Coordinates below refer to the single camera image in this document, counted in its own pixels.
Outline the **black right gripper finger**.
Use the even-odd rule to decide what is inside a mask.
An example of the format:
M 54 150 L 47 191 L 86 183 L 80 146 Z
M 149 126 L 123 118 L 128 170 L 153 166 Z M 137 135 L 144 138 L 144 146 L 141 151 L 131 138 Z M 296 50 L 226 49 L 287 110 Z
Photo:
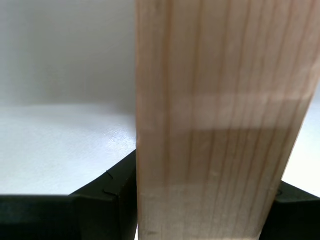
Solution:
M 320 198 L 281 182 L 261 240 L 320 240 Z
M 133 240 L 136 153 L 70 195 L 1 195 L 2 240 Z

